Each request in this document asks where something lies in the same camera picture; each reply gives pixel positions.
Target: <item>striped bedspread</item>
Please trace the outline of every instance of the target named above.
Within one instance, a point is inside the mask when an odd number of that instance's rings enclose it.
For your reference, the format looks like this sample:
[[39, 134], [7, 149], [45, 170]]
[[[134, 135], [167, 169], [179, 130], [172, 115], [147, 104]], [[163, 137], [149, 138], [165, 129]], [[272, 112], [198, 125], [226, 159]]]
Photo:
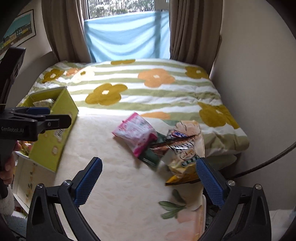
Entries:
[[164, 59], [59, 62], [46, 69], [29, 94], [67, 86], [80, 115], [139, 115], [174, 126], [199, 122], [206, 156], [246, 150], [249, 141], [202, 68]]

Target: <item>window pane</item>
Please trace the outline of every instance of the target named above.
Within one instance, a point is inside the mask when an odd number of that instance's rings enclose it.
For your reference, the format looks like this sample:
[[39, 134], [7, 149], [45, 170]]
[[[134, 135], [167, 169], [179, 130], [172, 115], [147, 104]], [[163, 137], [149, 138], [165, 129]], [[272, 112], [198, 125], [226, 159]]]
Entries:
[[154, 0], [88, 0], [90, 18], [154, 11]]

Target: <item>brown curtain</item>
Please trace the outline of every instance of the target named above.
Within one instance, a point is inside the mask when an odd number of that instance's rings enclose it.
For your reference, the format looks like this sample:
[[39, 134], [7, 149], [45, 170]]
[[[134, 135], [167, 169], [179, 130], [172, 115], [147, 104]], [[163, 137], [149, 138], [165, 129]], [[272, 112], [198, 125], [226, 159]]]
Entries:
[[170, 1], [170, 58], [210, 74], [220, 36], [223, 0]]
[[90, 63], [81, 0], [42, 0], [45, 31], [58, 61]]

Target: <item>framed picture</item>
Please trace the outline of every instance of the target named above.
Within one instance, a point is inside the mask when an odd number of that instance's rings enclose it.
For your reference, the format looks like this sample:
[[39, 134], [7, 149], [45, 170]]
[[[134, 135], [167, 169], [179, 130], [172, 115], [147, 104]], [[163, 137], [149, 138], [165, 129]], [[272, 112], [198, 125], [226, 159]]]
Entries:
[[0, 60], [4, 57], [10, 46], [19, 46], [35, 35], [34, 10], [27, 11], [17, 16], [3, 39], [1, 39]]

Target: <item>window frame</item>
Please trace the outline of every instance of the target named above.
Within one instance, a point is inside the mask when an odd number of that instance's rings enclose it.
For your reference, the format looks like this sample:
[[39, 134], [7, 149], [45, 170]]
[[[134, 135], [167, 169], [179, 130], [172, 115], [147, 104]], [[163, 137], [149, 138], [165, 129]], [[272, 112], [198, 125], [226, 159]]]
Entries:
[[[90, 19], [88, 0], [81, 0], [82, 15], [84, 20]], [[166, 0], [154, 0], [154, 11], [168, 10], [169, 3]]]

